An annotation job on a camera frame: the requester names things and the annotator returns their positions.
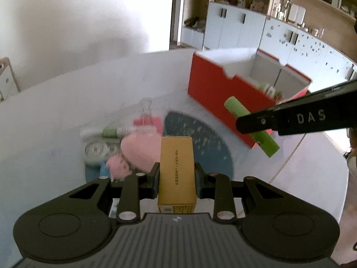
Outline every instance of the red box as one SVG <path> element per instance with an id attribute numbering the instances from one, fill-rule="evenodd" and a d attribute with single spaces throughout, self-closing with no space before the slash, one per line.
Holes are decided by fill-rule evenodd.
<path id="1" fill-rule="evenodd" d="M 188 94 L 220 119 L 248 146 L 255 142 L 249 134 L 236 130 L 235 118 L 224 102 L 235 96 L 251 113 L 269 108 L 276 101 L 258 89 L 268 83 L 279 87 L 283 99 L 303 96 L 311 80 L 254 48 L 234 48 L 193 54 Z"/>

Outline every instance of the white cabinet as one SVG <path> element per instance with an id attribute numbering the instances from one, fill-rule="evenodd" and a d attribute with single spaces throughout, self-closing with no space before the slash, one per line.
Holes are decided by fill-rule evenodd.
<path id="1" fill-rule="evenodd" d="M 182 27 L 181 42 L 190 45 L 192 39 L 192 30 L 187 27 Z"/>
<path id="2" fill-rule="evenodd" d="M 6 100 L 13 85 L 15 85 L 14 78 L 9 66 L 5 66 L 3 73 L 0 74 L 0 101 Z"/>
<path id="3" fill-rule="evenodd" d="M 311 92 L 322 90 L 342 82 L 347 81 L 347 77 L 356 69 L 353 61 L 346 56 L 327 46 L 326 55 L 312 85 L 309 87 Z"/>
<path id="4" fill-rule="evenodd" d="M 182 27 L 181 42 L 193 46 L 198 50 L 202 50 L 203 33 L 192 28 Z"/>
<path id="5" fill-rule="evenodd" d="M 209 49 L 218 48 L 224 22 L 224 12 L 226 9 L 227 5 L 212 2 L 209 3 L 205 30 L 205 41 L 203 46 Z"/>
<path id="6" fill-rule="evenodd" d="M 204 34 L 199 31 L 192 30 L 191 46 L 196 49 L 202 50 Z"/>
<path id="7" fill-rule="evenodd" d="M 258 48 L 262 37 L 265 15 L 244 10 L 243 25 L 239 35 L 237 47 Z"/>
<path id="8" fill-rule="evenodd" d="M 227 7 L 223 17 L 224 22 L 218 48 L 235 48 L 244 23 L 244 9 Z"/>
<path id="9" fill-rule="evenodd" d="M 267 20 L 259 48 L 276 57 L 282 65 L 285 65 L 289 58 L 292 39 L 296 30 L 294 26 L 282 21 L 276 19 Z"/>
<path id="10" fill-rule="evenodd" d="M 287 64 L 314 80 L 326 55 L 327 46 L 314 36 L 295 29 Z"/>
<path id="11" fill-rule="evenodd" d="M 204 46 L 209 49 L 258 48 L 265 15 L 231 5 L 210 2 Z"/>

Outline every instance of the cardboard box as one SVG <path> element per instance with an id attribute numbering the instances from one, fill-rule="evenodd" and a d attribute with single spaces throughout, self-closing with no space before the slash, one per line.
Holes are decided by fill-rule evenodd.
<path id="1" fill-rule="evenodd" d="M 266 83 L 291 100 L 306 94 L 311 79 L 256 48 L 215 49 L 193 54 L 188 94 L 253 147 L 255 141 L 237 131 L 224 102 L 234 96 L 250 113 L 272 107 L 276 101 L 259 90 Z"/>
<path id="2" fill-rule="evenodd" d="M 161 140 L 158 209 L 165 214 L 191 214 L 196 206 L 195 165 L 191 137 Z"/>

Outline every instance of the yellow box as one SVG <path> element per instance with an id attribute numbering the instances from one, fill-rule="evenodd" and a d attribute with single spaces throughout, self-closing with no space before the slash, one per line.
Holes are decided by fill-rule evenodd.
<path id="1" fill-rule="evenodd" d="M 196 184 L 192 138 L 163 137 L 158 209 L 164 214 L 191 214 L 195 206 Z"/>

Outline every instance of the pink cloth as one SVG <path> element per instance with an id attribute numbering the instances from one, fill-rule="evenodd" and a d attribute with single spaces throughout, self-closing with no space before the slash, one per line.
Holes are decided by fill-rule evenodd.
<path id="1" fill-rule="evenodd" d="M 161 138 L 153 131 L 132 132 L 121 141 L 121 152 L 130 164 L 149 173 L 155 162 L 160 162 Z"/>

